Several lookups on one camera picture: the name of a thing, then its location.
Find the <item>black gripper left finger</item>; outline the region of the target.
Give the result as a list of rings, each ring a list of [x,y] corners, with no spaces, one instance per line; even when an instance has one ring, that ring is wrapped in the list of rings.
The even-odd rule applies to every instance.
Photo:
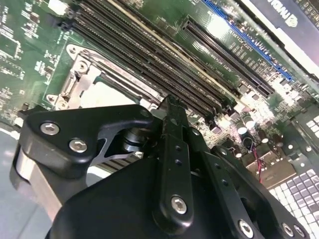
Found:
[[[13,169],[54,222],[73,196],[141,160],[158,162],[152,216],[169,236],[193,221],[188,121],[167,96],[163,119],[140,105],[36,112],[23,122]]]

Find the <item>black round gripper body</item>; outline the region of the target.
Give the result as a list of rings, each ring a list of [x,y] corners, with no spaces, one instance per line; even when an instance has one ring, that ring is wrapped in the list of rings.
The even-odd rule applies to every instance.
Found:
[[[50,239],[167,239],[152,216],[158,162],[141,160],[70,198],[48,233]],[[192,175],[194,221],[182,239],[230,239],[217,199]]]

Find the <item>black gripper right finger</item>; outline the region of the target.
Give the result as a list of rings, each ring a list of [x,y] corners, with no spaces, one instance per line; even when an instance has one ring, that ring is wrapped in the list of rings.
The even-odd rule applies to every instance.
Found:
[[[305,227],[222,146],[188,127],[194,221],[183,239],[308,239]]]

